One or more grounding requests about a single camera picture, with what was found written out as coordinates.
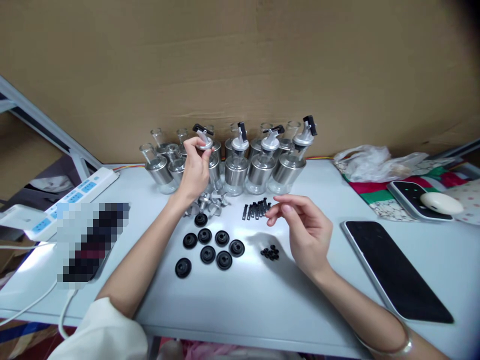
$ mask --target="bracelet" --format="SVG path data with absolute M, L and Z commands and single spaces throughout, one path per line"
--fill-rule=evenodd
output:
M 361 338 L 360 336 L 357 335 L 356 332 L 354 332 L 356 338 L 358 339 L 358 341 L 364 346 L 366 347 L 368 350 L 370 350 L 372 353 L 375 353 L 375 354 L 378 354 L 378 355 L 383 355 L 383 356 L 390 356 L 390 357 L 399 357 L 399 356 L 404 356 L 406 354 L 408 354 L 412 348 L 414 347 L 414 345 L 412 344 L 412 332 L 410 331 L 409 327 L 403 322 L 403 320 L 395 313 L 393 313 L 392 311 L 388 310 L 387 308 L 385 309 L 387 310 L 390 314 L 392 314 L 401 324 L 403 330 L 405 331 L 405 334 L 406 334 L 406 343 L 405 345 L 398 351 L 395 351 L 395 352 L 387 352 L 387 351 L 378 351 L 378 350 L 375 350 L 374 348 L 368 346 Z

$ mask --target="computer mouse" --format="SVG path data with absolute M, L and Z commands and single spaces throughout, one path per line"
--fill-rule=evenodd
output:
M 441 192 L 426 192 L 420 196 L 420 201 L 430 210 L 440 214 L 456 215 L 464 211 L 460 201 Z

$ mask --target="white cable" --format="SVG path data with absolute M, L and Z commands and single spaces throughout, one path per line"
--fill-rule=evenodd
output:
M 34 302 L 32 302 L 30 305 L 28 305 L 26 308 L 24 308 L 23 310 L 20 310 L 19 312 L 17 312 L 15 315 L 13 315 L 12 317 L 9 317 L 7 320 L 4 320 L 2 322 L 0 322 L 0 327 L 5 325 L 6 323 L 9 323 L 10 321 L 12 321 L 13 319 L 16 319 L 18 318 L 20 315 L 22 315 L 24 312 L 26 312 L 28 309 L 30 309 L 31 307 L 35 306 L 36 304 L 38 304 L 40 301 L 42 301 L 48 294 L 50 294 L 50 292 L 55 288 L 55 285 L 57 285 L 57 280 L 55 279 L 55 282 L 50 286 L 50 288 L 46 291 L 46 293 L 44 293 L 42 296 L 40 296 L 37 300 L 35 300 Z
M 51 242 L 47 242 L 47 243 L 44 243 L 44 244 L 40 244 L 40 245 L 35 245 L 35 246 L 9 246 L 9 245 L 2 245 L 0 246 L 0 249 L 11 249 L 11 250 L 29 250 L 29 249 L 36 249 L 36 248 L 39 248 L 41 246 L 45 246 L 45 245 L 51 245 L 52 243 Z
M 65 332 L 64 329 L 64 317 L 67 309 L 69 308 L 69 304 L 72 301 L 72 298 L 75 296 L 78 290 L 68 290 L 68 295 L 66 298 L 65 305 L 60 313 L 60 318 L 58 319 L 58 332 L 60 333 L 61 337 L 66 340 L 69 338 L 69 335 Z

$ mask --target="oil dispenser bottle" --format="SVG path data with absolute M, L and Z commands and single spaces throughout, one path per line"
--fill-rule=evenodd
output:
M 248 160 L 252 160 L 254 155 L 260 153 L 262 149 L 262 139 L 267 136 L 268 130 L 273 128 L 274 126 L 269 122 L 262 122 L 260 124 L 260 128 L 258 129 L 258 136 L 254 138 L 250 143 L 250 152 L 248 153 Z
M 189 130 L 186 127 L 180 128 L 176 131 L 178 140 L 180 140 L 180 155 L 182 158 L 187 157 L 187 151 L 185 150 L 184 141 L 189 138 Z
M 153 139 L 155 140 L 156 152 L 159 153 L 160 155 L 165 156 L 167 152 L 167 146 L 169 145 L 169 143 L 165 140 L 165 136 L 162 129 L 159 127 L 156 127 L 150 131 L 150 134 L 153 136 Z
M 300 123 L 298 121 L 289 121 L 286 124 L 285 132 L 279 136 L 278 141 L 280 142 L 280 146 L 273 154 L 273 158 L 277 161 L 280 158 L 280 155 L 284 153 L 288 153 L 290 148 L 292 147 L 292 139 L 300 129 Z
M 230 137 L 225 140 L 225 161 L 232 155 L 232 140 L 239 136 L 239 126 L 235 122 L 230 124 Z
M 170 144 L 166 147 L 166 156 L 170 159 L 168 171 L 173 180 L 180 185 L 185 171 L 185 158 L 180 154 L 180 147 L 177 144 Z
M 167 169 L 165 156 L 157 153 L 154 146 L 149 142 L 140 146 L 140 151 L 146 159 L 145 169 L 158 184 L 160 192 L 171 194 L 177 190 L 179 186 Z
M 210 175 L 210 179 L 208 180 L 208 187 L 207 192 L 211 193 L 213 190 L 220 190 L 222 188 L 222 178 L 220 177 L 220 157 L 218 151 L 213 151 L 214 141 L 210 136 L 214 136 L 214 133 L 210 130 L 207 130 L 205 127 L 195 124 L 193 126 L 193 131 L 198 134 L 200 139 L 203 140 L 205 146 L 197 145 L 196 148 L 201 152 L 205 150 L 212 149 L 210 160 L 208 162 L 208 173 Z
M 267 182 L 276 164 L 274 152 L 279 148 L 279 140 L 277 139 L 277 136 L 284 131 L 282 125 L 264 130 L 265 133 L 268 133 L 268 136 L 260 143 L 260 153 L 252 157 L 248 169 L 248 178 L 245 180 L 245 189 L 249 193 L 260 195 L 267 190 Z
M 293 137 L 293 146 L 289 152 L 278 159 L 273 174 L 268 181 L 268 189 L 274 194 L 287 194 L 292 190 L 297 177 L 307 165 L 304 154 L 314 142 L 317 130 L 314 118 L 309 115 L 303 118 L 303 131 Z
M 231 155 L 225 160 L 225 190 L 233 197 L 244 192 L 245 178 L 249 170 L 249 161 L 245 152 L 249 148 L 247 131 L 243 121 L 237 124 L 238 137 L 231 141 Z

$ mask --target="black rubber stopper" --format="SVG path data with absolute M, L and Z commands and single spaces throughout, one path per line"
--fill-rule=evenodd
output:
M 216 256 L 216 264 L 222 270 L 228 270 L 232 266 L 232 255 L 228 251 L 220 251 Z
M 175 274 L 180 278 L 186 278 L 192 271 L 192 263 L 186 257 L 182 257 L 175 265 Z
M 223 247 L 230 241 L 230 236 L 226 231 L 220 230 L 215 235 L 215 242 L 218 246 Z
M 189 232 L 183 237 L 183 246 L 187 249 L 193 249 L 195 245 L 197 245 L 198 240 L 199 239 L 197 235 L 195 235 L 193 232 Z
M 201 251 L 200 251 L 200 259 L 205 263 L 205 264 L 210 264 L 215 260 L 215 249 L 209 245 L 205 246 Z
M 208 244 L 212 240 L 212 232 L 204 228 L 198 232 L 198 241 L 202 244 Z
M 233 240 L 230 243 L 230 254 L 234 258 L 239 258 L 241 257 L 245 252 L 245 246 L 244 243 L 241 242 L 240 240 Z
M 205 225 L 207 225 L 208 221 L 209 218 L 205 214 L 198 214 L 195 216 L 195 225 L 197 225 L 199 228 L 203 228 Z

